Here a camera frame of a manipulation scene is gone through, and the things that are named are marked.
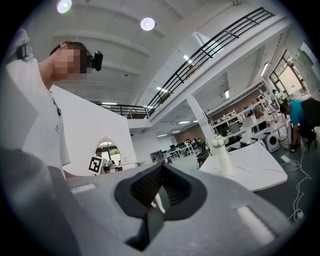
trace white cable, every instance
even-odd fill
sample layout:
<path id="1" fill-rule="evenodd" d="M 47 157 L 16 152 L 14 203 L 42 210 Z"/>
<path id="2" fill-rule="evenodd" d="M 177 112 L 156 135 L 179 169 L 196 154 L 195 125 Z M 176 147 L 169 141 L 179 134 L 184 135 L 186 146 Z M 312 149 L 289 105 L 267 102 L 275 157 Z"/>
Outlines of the white cable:
<path id="1" fill-rule="evenodd" d="M 306 180 L 306 179 L 309 179 L 309 181 L 312 181 L 312 177 L 310 177 L 309 174 L 306 173 L 306 172 L 302 169 L 302 159 L 303 159 L 303 157 L 304 157 L 306 148 L 307 148 L 307 146 L 304 147 L 304 150 L 303 150 L 303 153 L 302 153 L 302 156 L 301 156 L 300 163 L 299 163 L 298 161 L 292 161 L 292 162 L 289 163 L 289 164 L 291 164 L 291 165 L 292 165 L 292 163 L 295 163 L 296 166 L 298 166 L 298 168 L 286 171 L 286 172 L 291 172 L 291 171 L 300 169 L 300 170 L 305 174 L 305 177 L 295 186 L 295 188 L 296 188 L 296 190 L 297 190 L 298 192 L 297 192 L 296 198 L 295 198 L 295 200 L 294 200 L 294 202 L 293 202 L 293 205 L 292 205 L 292 206 L 293 206 L 293 214 L 288 218 L 288 220 L 289 220 L 289 219 L 291 219 L 292 216 L 293 216 L 293 217 L 294 217 L 294 222 L 293 222 L 293 223 L 295 223 L 295 222 L 298 221 L 298 219 L 299 219 L 299 216 L 297 217 L 297 216 L 296 216 L 296 213 L 297 213 L 298 215 L 299 215 L 299 213 L 302 213 L 302 214 L 303 214 L 303 211 L 302 211 L 300 208 L 298 208 L 299 201 L 300 201 L 300 199 L 301 199 L 301 198 L 304 196 L 304 194 L 305 194 L 305 193 L 303 193 L 303 192 L 300 191 L 300 184 L 301 184 L 304 180 Z"/>

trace white speaker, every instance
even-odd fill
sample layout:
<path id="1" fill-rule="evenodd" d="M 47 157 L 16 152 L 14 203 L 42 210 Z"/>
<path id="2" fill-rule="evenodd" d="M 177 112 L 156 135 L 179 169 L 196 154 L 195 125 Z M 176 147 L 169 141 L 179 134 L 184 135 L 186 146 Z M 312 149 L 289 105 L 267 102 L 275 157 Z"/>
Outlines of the white speaker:
<path id="1" fill-rule="evenodd" d="M 270 133 L 265 138 L 266 149 L 272 153 L 279 149 L 279 141 L 274 133 Z"/>

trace white box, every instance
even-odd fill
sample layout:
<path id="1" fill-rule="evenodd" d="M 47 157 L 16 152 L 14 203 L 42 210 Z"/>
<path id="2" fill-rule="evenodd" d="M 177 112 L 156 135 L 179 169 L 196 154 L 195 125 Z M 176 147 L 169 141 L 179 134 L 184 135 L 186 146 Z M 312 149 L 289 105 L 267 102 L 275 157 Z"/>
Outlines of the white box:
<path id="1" fill-rule="evenodd" d="M 253 114 L 241 121 L 244 127 L 251 126 L 257 122 L 256 116 Z"/>

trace desk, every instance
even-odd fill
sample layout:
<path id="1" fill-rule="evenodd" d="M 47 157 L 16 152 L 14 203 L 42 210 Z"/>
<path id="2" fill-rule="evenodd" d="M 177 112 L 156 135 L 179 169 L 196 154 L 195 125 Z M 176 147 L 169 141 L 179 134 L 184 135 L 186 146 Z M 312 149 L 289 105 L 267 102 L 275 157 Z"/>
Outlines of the desk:
<path id="1" fill-rule="evenodd" d="M 248 141 L 251 140 L 251 138 L 256 138 L 256 139 L 262 140 L 267 136 L 267 135 L 265 135 L 265 133 L 274 133 L 274 132 L 278 131 L 279 129 L 281 129 L 284 126 L 285 126 L 284 123 L 280 122 L 280 123 L 277 123 L 276 125 L 273 125 L 271 127 L 267 127 L 265 129 L 257 132 L 257 133 L 252 133 L 250 135 L 243 134 L 242 139 L 240 140 L 240 142 L 248 143 Z M 232 145 L 226 146 L 225 148 L 226 149 L 229 149 L 231 147 L 240 148 L 240 142 L 237 142 L 237 143 L 234 143 Z"/>
<path id="2" fill-rule="evenodd" d="M 192 153 L 194 154 L 195 152 L 194 152 L 194 149 L 193 149 L 192 145 L 185 146 L 184 148 L 178 148 L 178 149 L 176 149 L 176 150 L 174 150 L 174 151 L 167 151 L 167 152 L 168 152 L 168 153 L 175 153 L 175 152 L 178 152 L 179 157 L 181 157 L 181 154 L 180 154 L 180 152 L 179 152 L 179 151 L 186 150 L 186 149 L 189 149 L 189 151 L 190 151 L 190 148 L 191 148 L 191 150 L 192 150 Z"/>
<path id="3" fill-rule="evenodd" d="M 255 143 L 228 153 L 233 174 L 228 177 L 250 191 L 265 190 L 287 181 L 288 175 L 273 156 Z M 209 156 L 199 169 L 221 176 L 218 156 Z"/>

